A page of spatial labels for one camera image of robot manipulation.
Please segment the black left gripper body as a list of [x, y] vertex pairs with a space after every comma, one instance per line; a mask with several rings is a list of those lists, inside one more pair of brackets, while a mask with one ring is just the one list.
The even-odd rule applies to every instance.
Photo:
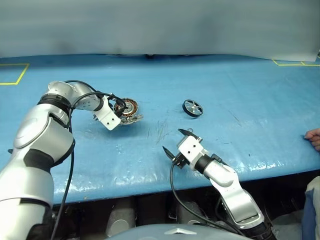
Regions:
[[107, 95], [108, 106], [113, 110], [115, 115], [119, 118], [123, 117], [126, 109], [126, 102], [123, 98], [115, 96], [114, 94]]

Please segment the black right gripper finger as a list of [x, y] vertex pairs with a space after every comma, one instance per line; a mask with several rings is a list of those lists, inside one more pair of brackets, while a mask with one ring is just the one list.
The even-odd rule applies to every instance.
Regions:
[[166, 148], [166, 147], [162, 147], [166, 156], [171, 160], [171, 161], [174, 161], [176, 158], [175, 156]]
[[185, 130], [185, 129], [182, 129], [182, 128], [179, 128], [178, 131], [180, 133], [182, 133], [184, 136], [191, 136], [191, 137], [194, 137], [196, 140], [199, 139], [199, 137], [197, 135], [195, 135], [193, 132], [191, 131], [188, 131], [188, 130]]

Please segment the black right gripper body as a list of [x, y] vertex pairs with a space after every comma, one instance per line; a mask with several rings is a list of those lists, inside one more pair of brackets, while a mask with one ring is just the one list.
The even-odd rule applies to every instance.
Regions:
[[195, 139], [192, 136], [184, 136], [177, 144], [178, 154], [174, 163], [183, 168], [188, 164], [191, 169], [204, 169], [204, 147], [201, 145], [202, 138]]

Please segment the bystander bare hand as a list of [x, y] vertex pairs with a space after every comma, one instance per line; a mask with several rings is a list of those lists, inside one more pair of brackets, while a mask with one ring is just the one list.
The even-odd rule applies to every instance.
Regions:
[[316, 151], [320, 151], [320, 128], [307, 131], [304, 139], [309, 141]]

